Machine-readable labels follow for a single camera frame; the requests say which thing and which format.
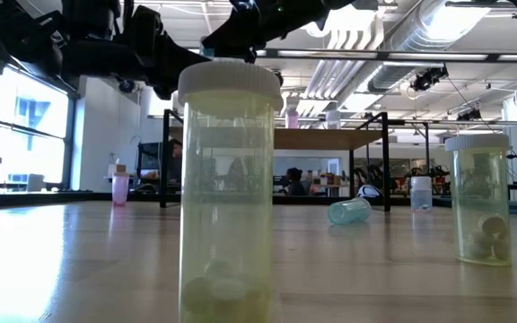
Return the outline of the person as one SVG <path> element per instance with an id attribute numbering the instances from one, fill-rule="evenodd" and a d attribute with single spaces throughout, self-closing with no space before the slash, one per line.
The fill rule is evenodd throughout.
<path id="1" fill-rule="evenodd" d="M 306 190 L 301 182 L 302 171 L 297 168 L 290 168 L 286 171 L 287 194 L 289 196 L 306 196 Z"/>
<path id="2" fill-rule="evenodd" d="M 179 184 L 182 173 L 182 143 L 177 139 L 171 139 L 170 145 L 171 157 L 168 162 L 168 181 Z"/>

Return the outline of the black metal rack frame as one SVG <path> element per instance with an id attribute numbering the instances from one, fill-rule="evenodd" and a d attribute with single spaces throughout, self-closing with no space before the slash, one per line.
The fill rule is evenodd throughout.
<path id="1" fill-rule="evenodd" d="M 409 128 L 392 128 L 395 157 L 409 160 L 409 171 L 414 176 L 429 175 L 431 168 L 430 127 L 427 123 L 407 123 Z"/>

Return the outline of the white ceiling fixture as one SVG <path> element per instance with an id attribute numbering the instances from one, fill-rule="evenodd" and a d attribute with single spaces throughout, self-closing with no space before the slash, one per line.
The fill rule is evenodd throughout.
<path id="1" fill-rule="evenodd" d="M 339 10 L 330 11 L 323 27 L 319 27 L 315 22 L 309 22 L 302 26 L 302 30 L 314 38 L 326 37 L 332 31 L 362 31 L 374 21 L 375 15 L 375 11 L 358 10 L 348 5 Z"/>

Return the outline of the wooden shelf black frame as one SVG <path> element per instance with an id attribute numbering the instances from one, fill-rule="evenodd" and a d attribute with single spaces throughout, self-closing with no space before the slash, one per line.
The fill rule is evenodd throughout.
<path id="1" fill-rule="evenodd" d="M 162 149 L 164 153 L 170 149 L 168 144 L 169 136 L 171 135 L 170 120 L 174 118 L 181 124 L 183 119 L 172 110 L 165 110 L 163 112 L 163 126 L 162 126 Z M 363 127 L 371 123 L 380 123 L 381 130 L 366 130 Z M 383 171 L 383 189 L 382 198 L 371 197 L 371 205 L 383 206 L 385 213 L 389 212 L 392 207 L 390 197 L 390 157 L 388 142 L 388 126 L 390 121 L 387 113 L 380 113 L 378 116 L 364 121 L 361 126 L 355 129 L 330 129 L 330 130 L 307 130 L 307 129 L 275 129 L 274 147 L 276 150 L 337 150 L 348 151 L 349 158 L 349 177 L 354 176 L 354 150 L 368 145 L 376 140 L 382 140 L 382 159 L 384 161 Z M 167 194 L 166 175 L 164 174 L 167 166 L 166 157 L 162 157 L 161 163 L 161 179 L 159 184 L 158 203 L 160 208 L 166 208 L 168 202 L 178 203 L 181 197 L 178 195 Z M 340 200 L 345 200 L 345 197 L 273 197 L 273 205 L 330 205 Z"/>

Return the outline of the black ceiling device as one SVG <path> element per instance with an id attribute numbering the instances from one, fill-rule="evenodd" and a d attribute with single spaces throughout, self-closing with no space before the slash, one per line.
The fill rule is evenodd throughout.
<path id="1" fill-rule="evenodd" d="M 460 112 L 456 118 L 457 121 L 473 121 L 473 120 L 481 120 L 481 112 L 476 108 L 465 109 Z"/>

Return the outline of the tall yellow medicine bottle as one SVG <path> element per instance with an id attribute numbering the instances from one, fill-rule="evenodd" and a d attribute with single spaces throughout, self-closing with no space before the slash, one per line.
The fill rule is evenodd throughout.
<path id="1" fill-rule="evenodd" d="M 257 65 L 210 61 L 180 74 L 178 95 L 179 321 L 268 323 L 279 79 Z"/>

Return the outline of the black and white ball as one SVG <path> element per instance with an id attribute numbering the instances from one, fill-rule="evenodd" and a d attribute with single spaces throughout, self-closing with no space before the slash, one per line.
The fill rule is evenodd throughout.
<path id="1" fill-rule="evenodd" d="M 382 197 L 382 193 L 377 187 L 365 184 L 359 187 L 357 196 L 363 198 L 380 198 Z"/>

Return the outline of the black aluminium table frame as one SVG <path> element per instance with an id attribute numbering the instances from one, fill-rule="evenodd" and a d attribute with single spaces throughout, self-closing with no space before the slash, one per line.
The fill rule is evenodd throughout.
<path id="1" fill-rule="evenodd" d="M 44 193 L 10 193 L 0 195 L 0 207 L 18 207 L 26 205 L 57 205 L 75 202 L 109 201 L 111 193 L 94 192 L 44 192 Z M 328 196 L 273 196 L 274 205 L 331 205 L 339 201 L 346 201 L 349 197 L 328 197 Z M 366 197 L 366 200 L 373 206 L 384 206 L 383 198 Z M 179 203 L 181 195 L 168 194 L 163 202 L 167 204 Z M 129 194 L 128 202 L 155 202 L 161 203 L 161 197 L 157 194 Z M 410 206 L 410 199 L 407 197 L 390 197 L 390 206 Z M 449 198 L 433 198 L 433 206 L 451 207 Z"/>

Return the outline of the black computer monitor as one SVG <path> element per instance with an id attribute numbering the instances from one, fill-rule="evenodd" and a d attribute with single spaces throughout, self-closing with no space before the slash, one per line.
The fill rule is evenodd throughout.
<path id="1" fill-rule="evenodd" d="M 160 177 L 160 143 L 140 143 L 137 146 L 136 175 L 140 179 Z"/>

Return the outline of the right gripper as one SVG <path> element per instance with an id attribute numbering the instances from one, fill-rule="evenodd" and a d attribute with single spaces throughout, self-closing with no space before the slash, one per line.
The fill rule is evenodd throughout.
<path id="1" fill-rule="evenodd" d="M 202 41 L 204 48 L 245 48 L 241 59 L 254 63 L 257 51 L 274 39 L 285 39 L 280 24 L 284 7 L 281 0 L 229 0 L 230 18 Z"/>

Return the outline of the silver ventilation duct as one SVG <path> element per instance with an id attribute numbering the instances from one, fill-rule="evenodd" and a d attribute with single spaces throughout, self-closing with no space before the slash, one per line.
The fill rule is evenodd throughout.
<path id="1" fill-rule="evenodd" d="M 468 34 L 490 8 L 446 6 L 448 1 L 423 0 L 400 27 L 386 39 L 385 51 L 443 51 Z M 417 66 L 386 65 L 374 67 L 367 86 L 370 92 L 386 92 L 416 70 Z"/>

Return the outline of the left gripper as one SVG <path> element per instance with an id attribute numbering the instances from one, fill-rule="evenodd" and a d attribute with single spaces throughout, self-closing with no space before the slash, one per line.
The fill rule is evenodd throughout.
<path id="1" fill-rule="evenodd" d="M 145 82 L 161 100 L 170 100 L 178 90 L 183 68 L 209 62 L 176 44 L 164 32 L 158 36 L 158 62 L 155 60 L 155 41 L 139 40 L 130 43 L 99 39 L 79 39 L 69 42 L 63 50 L 63 78 L 79 76 L 120 78 Z"/>

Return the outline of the large window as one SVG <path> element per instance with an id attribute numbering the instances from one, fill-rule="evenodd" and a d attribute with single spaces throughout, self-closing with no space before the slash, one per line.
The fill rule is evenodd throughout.
<path id="1" fill-rule="evenodd" d="M 30 175 L 60 183 L 64 175 L 69 98 L 6 67 L 0 75 L 0 184 L 25 185 Z"/>

